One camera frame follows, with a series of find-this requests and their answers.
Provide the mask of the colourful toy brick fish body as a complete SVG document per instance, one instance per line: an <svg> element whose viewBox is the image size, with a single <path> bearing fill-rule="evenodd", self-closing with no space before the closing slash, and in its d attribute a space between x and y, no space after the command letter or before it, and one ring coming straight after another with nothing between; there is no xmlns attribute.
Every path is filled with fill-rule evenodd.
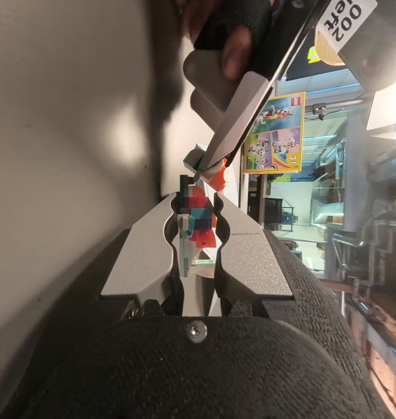
<svg viewBox="0 0 396 419"><path fill-rule="evenodd" d="M216 238L217 218L208 188L194 183L192 177L180 175L179 204L179 272L180 277L200 275L213 278L221 242Z"/></svg>

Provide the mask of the orange toy brick head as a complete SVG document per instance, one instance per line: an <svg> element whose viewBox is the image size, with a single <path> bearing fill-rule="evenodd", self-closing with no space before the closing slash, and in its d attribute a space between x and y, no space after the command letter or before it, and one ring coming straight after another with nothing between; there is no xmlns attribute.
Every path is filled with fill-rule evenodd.
<svg viewBox="0 0 396 419"><path fill-rule="evenodd" d="M194 165L195 177L202 180L205 184L210 186L214 191L222 193L228 181L226 180L226 162L227 159L223 158L216 164L212 165L206 170L199 168L202 158L200 158Z"/></svg>

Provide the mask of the yellow toy set box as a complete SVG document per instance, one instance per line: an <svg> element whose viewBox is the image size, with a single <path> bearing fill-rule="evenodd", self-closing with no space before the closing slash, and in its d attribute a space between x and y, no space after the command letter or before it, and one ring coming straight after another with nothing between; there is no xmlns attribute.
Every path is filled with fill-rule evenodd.
<svg viewBox="0 0 396 419"><path fill-rule="evenodd" d="M244 174L301 171L305 98L299 92L266 101L244 142Z"/></svg>

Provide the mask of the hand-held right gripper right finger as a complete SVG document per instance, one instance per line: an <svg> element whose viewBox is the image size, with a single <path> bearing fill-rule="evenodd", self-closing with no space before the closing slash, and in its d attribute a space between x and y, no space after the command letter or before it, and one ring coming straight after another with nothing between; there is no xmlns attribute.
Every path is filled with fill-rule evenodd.
<svg viewBox="0 0 396 419"><path fill-rule="evenodd" d="M226 196L214 194L216 293L227 301L292 300L293 293L263 228Z"/></svg>

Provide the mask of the person's left hand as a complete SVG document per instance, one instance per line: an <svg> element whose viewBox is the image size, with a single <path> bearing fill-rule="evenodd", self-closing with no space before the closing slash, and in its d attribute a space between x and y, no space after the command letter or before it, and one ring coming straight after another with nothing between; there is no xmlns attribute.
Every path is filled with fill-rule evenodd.
<svg viewBox="0 0 396 419"><path fill-rule="evenodd" d="M223 1L192 0L182 6L180 32L192 44L200 35L205 23ZM234 26L228 33L221 53L221 71L228 81L237 81L246 72L253 51L253 35L243 25Z"/></svg>

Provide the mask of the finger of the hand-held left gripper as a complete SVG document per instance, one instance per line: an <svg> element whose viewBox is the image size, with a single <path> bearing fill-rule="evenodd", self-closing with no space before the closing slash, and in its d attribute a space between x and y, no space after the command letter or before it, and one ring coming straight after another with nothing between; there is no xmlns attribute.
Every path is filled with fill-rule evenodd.
<svg viewBox="0 0 396 419"><path fill-rule="evenodd" d="M209 170L223 159L227 160L226 167L230 166L275 84L274 77L267 79L254 71L243 76L200 161L200 171Z"/></svg>
<svg viewBox="0 0 396 419"><path fill-rule="evenodd" d="M186 155L183 160L183 163L191 172L197 172L199 169L200 162L205 154L205 150L201 148L194 148Z"/></svg>

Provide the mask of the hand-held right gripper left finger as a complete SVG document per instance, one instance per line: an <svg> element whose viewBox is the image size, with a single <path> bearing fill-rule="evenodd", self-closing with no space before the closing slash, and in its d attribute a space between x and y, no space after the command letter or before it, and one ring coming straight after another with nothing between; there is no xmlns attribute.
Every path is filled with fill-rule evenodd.
<svg viewBox="0 0 396 419"><path fill-rule="evenodd" d="M184 299L178 252L179 193L169 194L133 224L101 290L105 299Z"/></svg>

